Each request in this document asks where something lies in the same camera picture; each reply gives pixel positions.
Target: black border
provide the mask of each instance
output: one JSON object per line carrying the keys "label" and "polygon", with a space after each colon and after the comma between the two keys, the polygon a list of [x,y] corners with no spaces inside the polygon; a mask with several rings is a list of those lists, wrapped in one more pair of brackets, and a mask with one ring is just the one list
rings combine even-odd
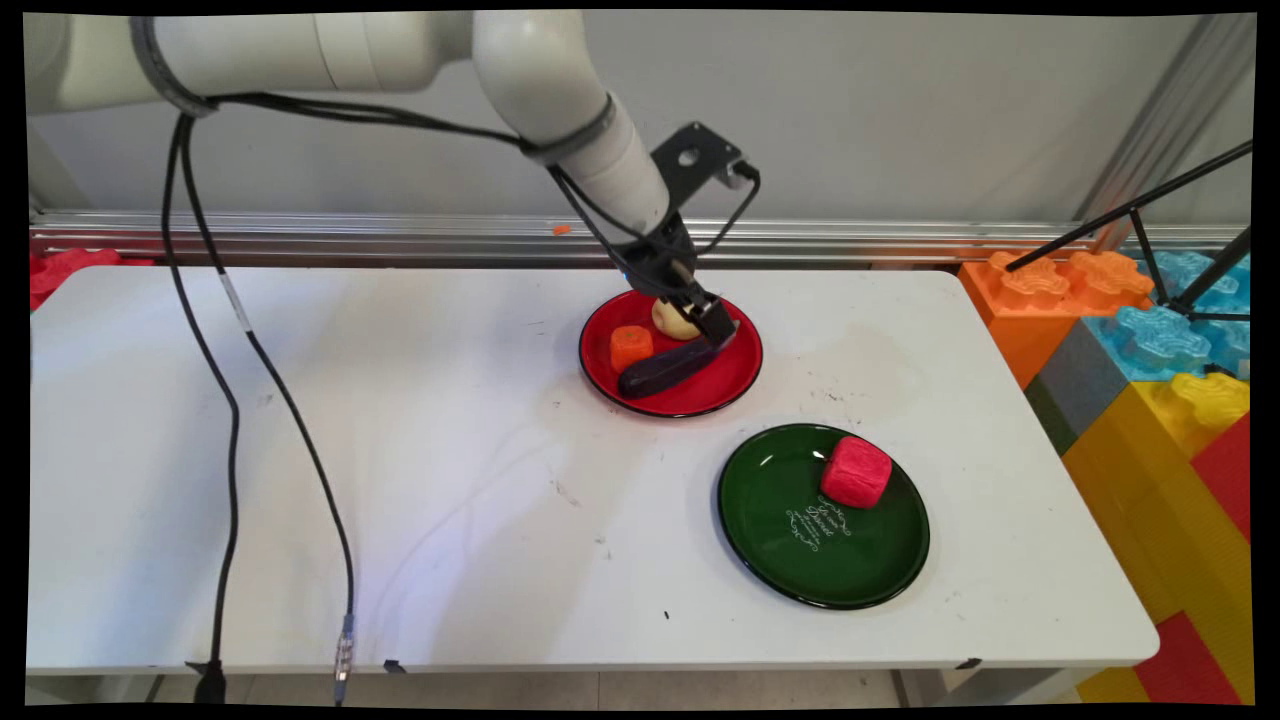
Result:
{"label": "black border", "polygon": [[605,397],[605,400],[608,400],[609,402],[613,402],[614,405],[618,405],[621,407],[626,407],[627,410],[630,410],[632,413],[636,413],[639,415],[648,415],[650,418],[698,418],[699,415],[709,415],[709,414],[712,414],[712,413],[714,413],[717,410],[723,410],[724,407],[728,407],[730,405],[737,402],[737,400],[740,397],[742,397],[744,395],[746,395],[746,392],[749,389],[751,389],[753,387],[755,387],[755,380],[758,380],[760,378],[760,370],[764,369],[764,341],[760,340],[760,329],[755,328],[755,322],[753,320],[751,322],[751,327],[755,328],[755,345],[760,350],[760,364],[755,368],[755,374],[751,375],[751,382],[746,383],[746,387],[742,388],[742,392],[735,395],[733,397],[726,400],[724,402],[717,405],[716,407],[708,407],[707,410],[699,410],[698,413],[677,413],[677,414],[650,413],[649,410],[641,410],[639,407],[634,407],[631,405],[627,405],[626,402],[623,402],[623,401],[618,400],[617,397],[613,397],[612,395],[609,395],[608,392],[605,392],[604,388],[600,387],[600,383],[595,382],[595,378],[593,378],[591,373],[588,372],[588,369],[586,369],[586,357],[582,355],[582,340],[586,338],[586,327],[591,324],[591,318],[595,318],[596,313],[599,313],[600,310],[603,310],[604,306],[608,305],[609,302],[613,302],[614,300],[622,297],[623,295],[631,295],[632,292],[635,292],[636,295],[644,295],[643,292],[640,292],[637,290],[628,290],[626,292],[620,292],[618,295],[614,295],[613,297],[605,300],[604,302],[600,304],[599,307],[596,307],[594,311],[591,311],[591,314],[586,318],[586,322],[582,323],[582,329],[579,331],[579,333],[577,333],[577,366],[582,369],[582,374],[586,375],[586,379],[588,379],[588,382],[591,383],[591,387],[594,387],[596,391],[599,391],[599,393],[603,395]]}
{"label": "black border", "polygon": [[890,594],[887,597],[883,597],[881,600],[876,600],[874,602],[831,603],[831,602],[817,601],[817,600],[813,600],[813,598],[809,598],[809,597],[804,597],[800,593],[792,592],[792,591],[790,591],[787,588],[783,588],[783,587],[776,584],[773,580],[771,580],[769,578],[764,577],[764,574],[760,573],[754,565],[751,565],[751,562],[746,559],[746,556],[742,555],[742,550],[739,548],[739,546],[737,546],[736,542],[733,542],[733,536],[730,534],[730,532],[728,532],[728,523],[724,521],[724,473],[728,470],[728,466],[733,462],[733,459],[737,457],[737,454],[741,452],[742,448],[746,447],[748,443],[750,443],[751,441],[759,438],[763,434],[772,433],[774,430],[781,430],[781,429],[785,429],[785,428],[822,428],[822,429],[827,429],[827,430],[835,430],[837,433],[842,433],[845,437],[855,437],[858,439],[865,441],[865,442],[870,443],[873,447],[876,447],[877,450],[881,450],[879,446],[877,446],[876,443],[873,443],[872,441],[869,441],[869,439],[867,439],[867,438],[864,438],[861,436],[856,436],[856,434],[854,434],[854,433],[851,433],[849,430],[842,430],[840,428],[833,428],[831,425],[823,425],[820,423],[788,423],[786,425],[774,425],[772,428],[765,428],[765,429],[755,433],[754,436],[746,438],[745,441],[742,441],[741,445],[739,445],[733,450],[733,452],[730,454],[728,460],[724,461],[724,466],[721,468],[719,479],[716,482],[716,511],[717,511],[717,515],[719,516],[721,530],[724,533],[724,538],[728,541],[730,547],[733,548],[733,553],[737,555],[737,559],[742,562],[742,565],[746,565],[746,569],[750,570],[753,575],[755,575],[756,578],[759,578],[760,582],[763,582],[764,584],[769,585],[771,588],[773,588],[778,593],[781,593],[781,594],[783,594],[786,597],[790,597],[791,600],[803,602],[805,605],[812,605],[814,607],[822,607],[823,610],[865,610],[868,607],[876,607],[877,605],[883,605],[883,603],[893,600],[895,597],[902,594],[902,592],[905,592],[906,588],[911,587],[911,584],[915,583],[915,579],[920,577],[920,571],[924,570],[924,564],[929,561],[929,550],[933,547],[933,530],[929,528],[929,509],[928,509],[928,506],[924,505],[924,496],[920,495],[920,488],[915,487],[915,483],[911,480],[911,477],[908,475],[906,470],[902,470],[902,468],[897,464],[897,460],[893,460],[892,457],[890,457],[890,461],[893,462],[893,469],[902,473],[902,477],[906,479],[906,483],[911,487],[911,491],[915,493],[915,497],[918,497],[920,500],[920,509],[924,511],[924,556],[920,557],[920,564],[916,565],[915,571],[911,573],[911,575],[906,579],[906,582],[902,583],[902,587],[900,587],[896,591],[893,591],[892,594]]}

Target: red cube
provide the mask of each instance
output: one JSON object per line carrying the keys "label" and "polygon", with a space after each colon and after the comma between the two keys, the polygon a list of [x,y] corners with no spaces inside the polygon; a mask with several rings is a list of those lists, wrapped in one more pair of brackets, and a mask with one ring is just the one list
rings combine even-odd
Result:
{"label": "red cube", "polygon": [[893,460],[884,451],[858,437],[841,438],[822,474],[822,492],[852,507],[870,507],[879,502]]}

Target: red plate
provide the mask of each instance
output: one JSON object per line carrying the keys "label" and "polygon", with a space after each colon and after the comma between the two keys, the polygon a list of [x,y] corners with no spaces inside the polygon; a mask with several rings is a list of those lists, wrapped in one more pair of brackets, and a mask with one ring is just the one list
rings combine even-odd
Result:
{"label": "red plate", "polygon": [[609,334],[613,333],[614,328],[622,325],[645,328],[653,336],[654,354],[684,345],[678,340],[671,340],[662,334],[653,325],[650,316],[653,302],[653,297],[632,290],[609,300],[600,305],[595,313],[591,313],[586,324],[582,325],[582,337],[577,341],[577,356],[591,384],[613,402],[636,413],[658,418],[705,415],[742,397],[742,393],[760,374],[764,348],[760,346],[760,334],[755,332],[751,320],[727,300],[721,300],[721,302],[728,310],[730,318],[739,322],[737,336],[718,357],[712,360],[710,365],[678,386],[658,395],[630,400],[618,395],[618,373],[614,373],[609,364]]}

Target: white table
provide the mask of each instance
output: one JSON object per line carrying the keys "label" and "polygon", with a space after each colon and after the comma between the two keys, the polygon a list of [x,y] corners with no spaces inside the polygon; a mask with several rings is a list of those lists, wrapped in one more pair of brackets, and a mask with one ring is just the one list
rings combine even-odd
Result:
{"label": "white table", "polygon": [[[183,274],[243,414],[225,667],[329,671],[344,577],[319,483],[214,273]],[[755,322],[764,368],[730,407],[664,420],[579,369],[617,273],[232,274],[347,524],[357,671],[1059,669],[1157,648],[954,277],[699,273]],[[209,653],[229,411],[168,270],[82,270],[32,333],[28,673],[184,671]],[[865,436],[919,487],[929,557],[895,600],[809,607],[726,544],[722,464],[795,421]],[[1050,678],[986,675],[1018,685],[1004,700]]]}

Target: white arm segment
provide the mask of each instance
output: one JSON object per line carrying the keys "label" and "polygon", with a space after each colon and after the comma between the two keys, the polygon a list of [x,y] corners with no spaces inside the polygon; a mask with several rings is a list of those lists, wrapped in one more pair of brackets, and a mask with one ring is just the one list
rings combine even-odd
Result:
{"label": "white arm segment", "polygon": [[[563,140],[604,110],[579,10],[438,10],[163,17],[156,42],[201,96],[260,91],[421,90],[471,56],[485,95],[522,137]],[[127,17],[23,14],[28,113],[160,101],[133,51]],[[626,109],[561,167],[596,205],[637,232],[667,213],[666,183]]]}

